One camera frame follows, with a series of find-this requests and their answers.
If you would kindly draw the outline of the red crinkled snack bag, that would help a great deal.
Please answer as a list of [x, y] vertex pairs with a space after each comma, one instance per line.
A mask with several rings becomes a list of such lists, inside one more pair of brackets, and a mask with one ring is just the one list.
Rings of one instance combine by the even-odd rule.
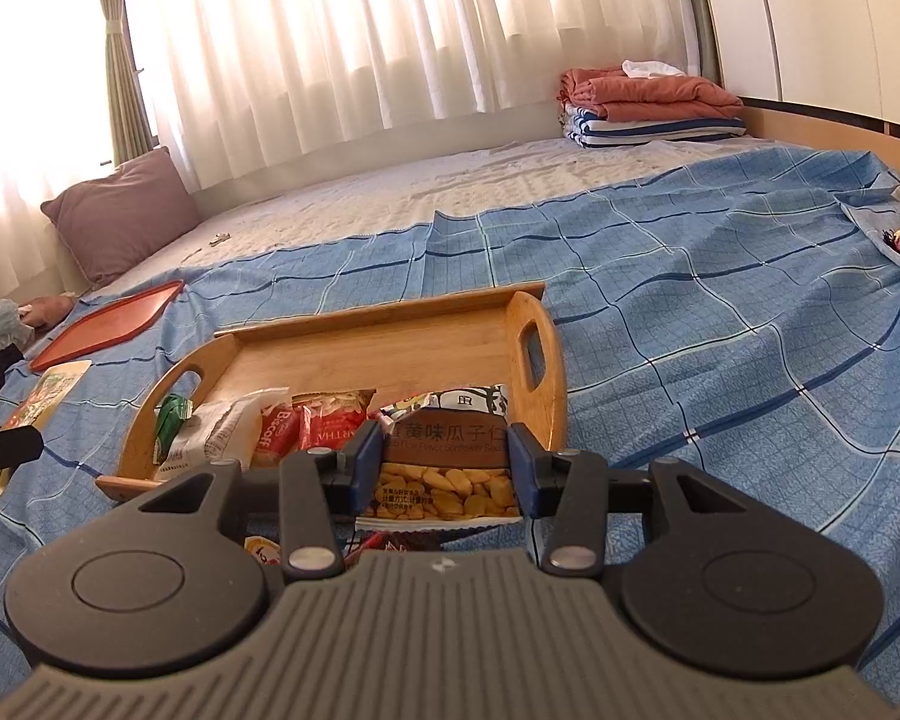
[[375, 388], [312, 392], [292, 397], [299, 415], [299, 449], [338, 450], [367, 419]]

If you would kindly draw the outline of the red Biscoff biscuit packet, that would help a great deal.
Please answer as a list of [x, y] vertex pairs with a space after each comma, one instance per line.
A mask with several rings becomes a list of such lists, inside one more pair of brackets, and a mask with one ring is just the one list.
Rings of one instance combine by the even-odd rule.
[[261, 433], [251, 465], [276, 466], [297, 447], [301, 417], [292, 403], [274, 403], [261, 411]]

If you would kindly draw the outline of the yellow snack packet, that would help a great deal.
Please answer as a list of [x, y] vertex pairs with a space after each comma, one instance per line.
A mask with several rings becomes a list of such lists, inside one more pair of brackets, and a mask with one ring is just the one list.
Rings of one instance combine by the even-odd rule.
[[[35, 385], [34, 390], [17, 407], [17, 410], [1, 424], [0, 429], [34, 426], [41, 434], [48, 421], [52, 419], [58, 406], [63, 403], [64, 399], [71, 393], [71, 390], [80, 382], [80, 379], [91, 369], [91, 366], [91, 361], [73, 361], [46, 369], [37, 385]], [[0, 472], [0, 496], [4, 493], [4, 489], [9, 484], [9, 479], [11, 479], [17, 468]]]

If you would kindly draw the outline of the sunflower seed snack packet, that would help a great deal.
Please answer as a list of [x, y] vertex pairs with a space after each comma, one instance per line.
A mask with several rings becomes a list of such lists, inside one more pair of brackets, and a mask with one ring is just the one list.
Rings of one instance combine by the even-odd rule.
[[521, 517], [502, 383], [430, 390], [375, 411], [383, 447], [359, 527], [452, 530]]

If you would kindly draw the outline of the white barcode snack packet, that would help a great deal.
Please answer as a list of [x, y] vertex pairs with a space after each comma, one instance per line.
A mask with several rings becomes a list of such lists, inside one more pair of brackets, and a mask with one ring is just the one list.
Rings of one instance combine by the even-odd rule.
[[164, 483], [196, 466], [214, 460], [237, 460], [246, 472], [252, 466], [274, 466], [278, 456], [261, 439], [265, 418], [278, 405], [286, 405], [286, 387], [263, 388], [237, 400], [205, 401], [172, 440], [169, 453], [154, 479]]

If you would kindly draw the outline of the green snack packet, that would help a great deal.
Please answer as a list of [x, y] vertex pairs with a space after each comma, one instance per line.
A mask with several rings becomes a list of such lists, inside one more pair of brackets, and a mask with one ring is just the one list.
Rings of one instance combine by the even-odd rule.
[[188, 397], [178, 394], [167, 394], [155, 411], [154, 451], [152, 463], [160, 465], [167, 460], [170, 447], [180, 433], [183, 424], [193, 415], [193, 403]]

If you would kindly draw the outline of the brown red chocolate bar wrapper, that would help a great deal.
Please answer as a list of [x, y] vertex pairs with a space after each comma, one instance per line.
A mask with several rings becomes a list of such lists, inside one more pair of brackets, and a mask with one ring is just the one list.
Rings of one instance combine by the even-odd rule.
[[372, 551], [433, 553], [438, 550], [440, 550], [440, 535], [437, 532], [390, 532], [390, 530], [362, 532], [357, 533], [347, 545], [344, 567], [351, 569], [364, 554]]

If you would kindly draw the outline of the wooden serving tray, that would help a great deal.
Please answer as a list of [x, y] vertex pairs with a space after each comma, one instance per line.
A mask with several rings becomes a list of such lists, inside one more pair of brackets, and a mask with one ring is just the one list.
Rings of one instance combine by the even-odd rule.
[[372, 388], [386, 405], [465, 383], [504, 383], [509, 416], [546, 449], [567, 437], [567, 383], [541, 283], [221, 330], [154, 385], [126, 434], [118, 470], [95, 482], [111, 500], [154, 487], [155, 410], [180, 377], [199, 377], [191, 399], [237, 400], [253, 390]]

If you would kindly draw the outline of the red plastic tray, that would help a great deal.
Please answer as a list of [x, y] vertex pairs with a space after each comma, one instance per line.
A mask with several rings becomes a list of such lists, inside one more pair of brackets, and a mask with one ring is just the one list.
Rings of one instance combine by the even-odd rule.
[[167, 305], [182, 293], [183, 286], [185, 283], [180, 280], [159, 284], [80, 317], [30, 361], [30, 371], [45, 372], [57, 364], [136, 338], [160, 319]]

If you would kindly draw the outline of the purple pillow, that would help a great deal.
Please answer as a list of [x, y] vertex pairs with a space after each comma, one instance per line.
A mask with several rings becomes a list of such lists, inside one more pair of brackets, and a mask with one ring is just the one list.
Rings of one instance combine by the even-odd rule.
[[92, 288], [123, 277], [201, 223], [165, 146], [40, 205]]

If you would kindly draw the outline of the blue checked bed sheet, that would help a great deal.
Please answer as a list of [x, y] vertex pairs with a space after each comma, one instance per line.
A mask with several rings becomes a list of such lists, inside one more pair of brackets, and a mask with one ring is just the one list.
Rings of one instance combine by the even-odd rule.
[[258, 203], [121, 278], [183, 293], [103, 351], [0, 497], [0, 697], [29, 672], [2, 614], [16, 564], [102, 515], [139, 406], [217, 330], [539, 281], [569, 439], [619, 466], [701, 466], [880, 576], [865, 678], [900, 702], [900, 182], [868, 153], [453, 158]]

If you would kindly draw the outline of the green side curtain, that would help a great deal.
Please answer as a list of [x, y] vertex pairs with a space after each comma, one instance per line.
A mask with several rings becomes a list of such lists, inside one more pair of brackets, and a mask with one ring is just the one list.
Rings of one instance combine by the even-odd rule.
[[128, 37], [125, 0], [98, 0], [105, 20], [105, 70], [113, 164], [121, 166], [154, 149], [146, 105]]

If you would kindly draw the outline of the folded blue striped blanket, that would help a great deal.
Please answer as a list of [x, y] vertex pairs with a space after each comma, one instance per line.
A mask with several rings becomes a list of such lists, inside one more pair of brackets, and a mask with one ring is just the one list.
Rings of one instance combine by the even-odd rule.
[[740, 117], [611, 122], [574, 106], [564, 107], [560, 125], [564, 137], [583, 148], [637, 146], [652, 142], [718, 142], [743, 137], [746, 133], [745, 122]]

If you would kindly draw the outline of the folded red blanket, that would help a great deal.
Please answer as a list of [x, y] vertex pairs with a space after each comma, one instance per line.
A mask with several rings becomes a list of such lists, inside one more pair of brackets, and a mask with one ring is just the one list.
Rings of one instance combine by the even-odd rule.
[[702, 76], [631, 78], [621, 68], [564, 71], [557, 100], [610, 122], [733, 119], [743, 110], [735, 94]]

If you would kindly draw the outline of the white sheer curtain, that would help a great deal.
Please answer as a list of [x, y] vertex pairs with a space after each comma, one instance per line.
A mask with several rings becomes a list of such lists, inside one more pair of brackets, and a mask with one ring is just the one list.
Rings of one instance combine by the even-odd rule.
[[[702, 67], [694, 0], [125, 0], [154, 143], [205, 215], [538, 138], [572, 67]], [[69, 284], [40, 205], [113, 164], [98, 0], [0, 0], [0, 298]]]

